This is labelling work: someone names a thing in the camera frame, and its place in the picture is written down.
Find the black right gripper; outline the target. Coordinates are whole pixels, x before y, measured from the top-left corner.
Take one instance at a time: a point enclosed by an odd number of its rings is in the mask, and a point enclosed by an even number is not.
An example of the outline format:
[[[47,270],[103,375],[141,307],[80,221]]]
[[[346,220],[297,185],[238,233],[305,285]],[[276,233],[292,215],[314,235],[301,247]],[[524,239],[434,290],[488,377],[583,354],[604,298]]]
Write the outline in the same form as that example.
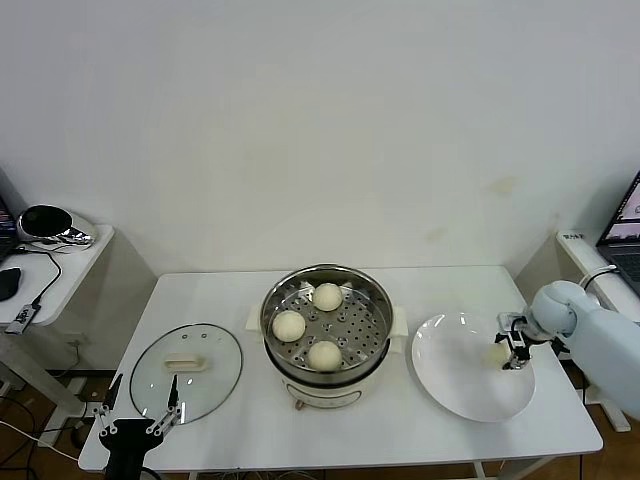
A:
[[[514,319],[509,327],[509,334],[498,332],[494,343],[505,342],[511,349],[508,360],[502,365],[503,370],[522,370],[530,361],[529,347],[534,340],[527,334],[529,324],[526,319]]]

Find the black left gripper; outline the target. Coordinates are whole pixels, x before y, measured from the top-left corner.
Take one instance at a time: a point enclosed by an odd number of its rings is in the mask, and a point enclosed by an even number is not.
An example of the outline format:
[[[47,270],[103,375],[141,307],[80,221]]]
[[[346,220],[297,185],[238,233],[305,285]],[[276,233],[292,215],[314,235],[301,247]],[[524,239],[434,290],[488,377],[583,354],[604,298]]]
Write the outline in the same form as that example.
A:
[[[118,374],[108,388],[103,402],[93,409],[95,419],[102,431],[107,431],[100,442],[109,452],[105,468],[106,480],[138,480],[141,476],[146,454],[163,441],[181,415],[177,375],[173,376],[167,408],[155,422],[151,419],[113,419],[113,409],[118,397],[123,375]]]

